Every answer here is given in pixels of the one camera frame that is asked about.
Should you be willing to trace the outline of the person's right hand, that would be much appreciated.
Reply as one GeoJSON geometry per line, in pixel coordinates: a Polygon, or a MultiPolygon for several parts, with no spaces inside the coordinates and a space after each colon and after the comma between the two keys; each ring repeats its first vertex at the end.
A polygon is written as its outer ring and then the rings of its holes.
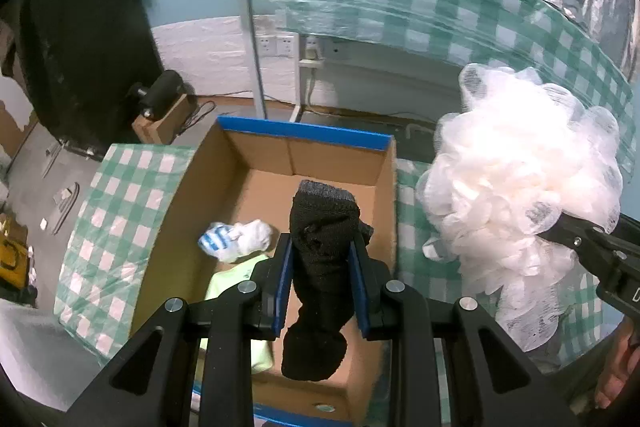
{"type": "Polygon", "coordinates": [[[608,338],[611,349],[608,350],[594,393],[594,404],[598,409],[606,409],[611,405],[634,373],[639,362],[639,340],[635,330],[634,321],[625,317],[608,338]]]}

